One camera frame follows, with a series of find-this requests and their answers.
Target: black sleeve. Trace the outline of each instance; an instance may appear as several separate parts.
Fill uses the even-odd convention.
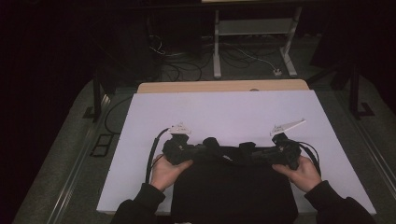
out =
[[[142,223],[155,224],[155,212],[163,202],[165,195],[150,184],[142,184],[142,188],[134,200],[126,200],[120,204],[111,224]]]
[[[375,223],[373,217],[353,198],[342,198],[323,181],[305,194],[305,198],[318,210],[317,223]]]

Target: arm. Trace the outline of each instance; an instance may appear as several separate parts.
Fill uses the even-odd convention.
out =
[[[297,188],[306,192],[305,198],[318,210],[318,224],[375,223],[358,202],[349,197],[341,198],[328,181],[322,181],[311,160],[300,156],[299,164],[296,171],[280,164],[273,165],[273,168],[286,175]]]
[[[158,156],[155,161],[150,184],[142,184],[133,201],[126,200],[120,204],[111,224],[156,223],[155,212],[165,199],[163,191],[173,185],[177,177],[192,165],[192,161],[172,165],[165,156]]]

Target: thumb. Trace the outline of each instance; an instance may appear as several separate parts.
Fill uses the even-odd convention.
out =
[[[282,175],[285,175],[287,177],[290,177],[292,170],[282,164],[273,164],[272,165],[273,169],[276,170],[277,172],[281,173]]]
[[[193,161],[189,160],[189,161],[183,161],[181,164],[179,164],[177,167],[178,169],[183,172],[184,170],[186,170],[187,168],[189,168],[192,165]]]

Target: white board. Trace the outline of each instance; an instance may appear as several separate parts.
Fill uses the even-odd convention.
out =
[[[275,125],[306,119],[287,131],[289,139],[313,146],[320,156],[323,180],[329,180],[342,197],[353,197],[369,213],[375,209],[347,159],[314,91],[227,91],[135,94],[120,141],[108,171],[97,206],[99,212],[114,213],[120,203],[133,199],[145,181],[146,165],[154,138],[165,128],[183,122],[189,129],[189,144],[216,137],[221,146],[237,147],[254,142],[273,146]],[[171,135],[165,133],[156,155]],[[304,193],[292,185],[300,213],[316,210]],[[158,213],[169,213],[173,188],[167,189]]]

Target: hand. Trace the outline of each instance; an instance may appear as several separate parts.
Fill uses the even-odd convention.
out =
[[[158,155],[154,162],[150,185],[160,191],[173,185],[177,177],[192,165],[192,161],[183,161],[179,165],[172,165],[163,155]]]
[[[287,176],[289,180],[295,186],[297,186],[297,188],[307,193],[322,180],[311,160],[309,160],[307,157],[300,156],[298,162],[300,165],[295,171],[282,164],[274,164],[273,168],[274,170]]]

